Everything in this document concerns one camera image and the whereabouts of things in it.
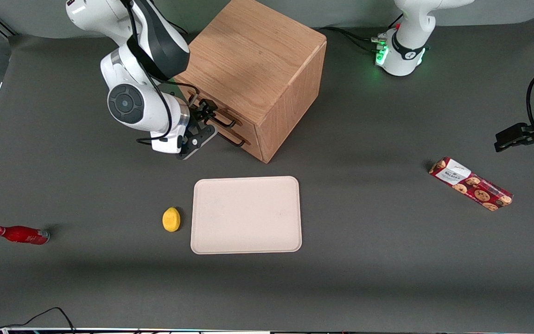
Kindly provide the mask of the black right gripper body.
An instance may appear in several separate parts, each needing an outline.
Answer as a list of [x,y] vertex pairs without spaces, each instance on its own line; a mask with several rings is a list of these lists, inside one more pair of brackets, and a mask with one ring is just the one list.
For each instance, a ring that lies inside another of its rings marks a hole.
[[187,100],[187,107],[189,109],[190,120],[187,125],[187,139],[192,140],[193,137],[199,135],[201,132],[201,126],[198,123],[198,112],[197,112],[197,99],[199,95],[191,95]]

